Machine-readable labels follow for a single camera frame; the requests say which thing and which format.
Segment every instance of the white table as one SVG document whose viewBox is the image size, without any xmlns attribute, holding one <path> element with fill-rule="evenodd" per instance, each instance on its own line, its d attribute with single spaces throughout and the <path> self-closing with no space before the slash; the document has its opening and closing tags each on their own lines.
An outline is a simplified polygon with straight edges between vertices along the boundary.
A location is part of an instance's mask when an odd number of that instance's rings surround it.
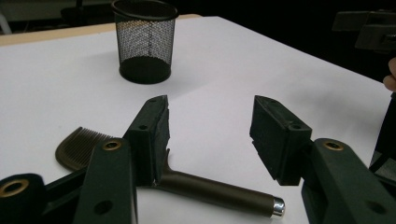
<svg viewBox="0 0 396 224">
<path fill-rule="evenodd" d="M 169 99 L 174 170 L 283 198 L 280 220 L 138 190 L 139 223 L 307 223 L 300 187 L 280 187 L 249 137 L 254 95 L 278 100 L 368 165 L 390 92 L 381 83 L 222 18 L 177 20 L 172 75 L 139 85 L 118 72 L 115 31 L 0 47 L 0 179 L 69 174 L 55 148 L 77 127 L 122 136 L 151 97 Z"/>
</svg>

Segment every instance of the comb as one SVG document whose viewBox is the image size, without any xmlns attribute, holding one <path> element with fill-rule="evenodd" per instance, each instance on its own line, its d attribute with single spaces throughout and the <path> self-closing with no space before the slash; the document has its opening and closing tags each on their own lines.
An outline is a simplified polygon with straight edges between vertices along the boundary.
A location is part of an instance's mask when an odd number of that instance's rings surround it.
<svg viewBox="0 0 396 224">
<path fill-rule="evenodd" d="M 110 138 L 113 137 L 78 127 L 56 148 L 55 158 L 68 170 L 77 171 L 88 166 L 96 144 Z"/>
</svg>

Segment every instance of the mesh cup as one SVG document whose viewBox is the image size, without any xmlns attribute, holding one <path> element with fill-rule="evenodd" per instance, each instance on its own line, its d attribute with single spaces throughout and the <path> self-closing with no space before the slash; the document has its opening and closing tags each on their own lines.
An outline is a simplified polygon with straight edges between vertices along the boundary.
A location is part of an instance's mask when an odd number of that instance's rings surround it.
<svg viewBox="0 0 396 224">
<path fill-rule="evenodd" d="M 177 9 L 160 1 L 112 3 L 117 28 L 120 74 L 154 84 L 171 75 Z"/>
</svg>

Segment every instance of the metal cap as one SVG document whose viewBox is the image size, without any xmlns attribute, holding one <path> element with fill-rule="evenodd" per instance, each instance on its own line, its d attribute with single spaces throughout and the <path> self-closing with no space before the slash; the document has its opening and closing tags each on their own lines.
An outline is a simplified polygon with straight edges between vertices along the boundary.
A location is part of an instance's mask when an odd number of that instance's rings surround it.
<svg viewBox="0 0 396 224">
<path fill-rule="evenodd" d="M 274 197 L 274 211 L 271 218 L 282 218 L 285 214 L 285 202 L 281 198 Z"/>
</svg>

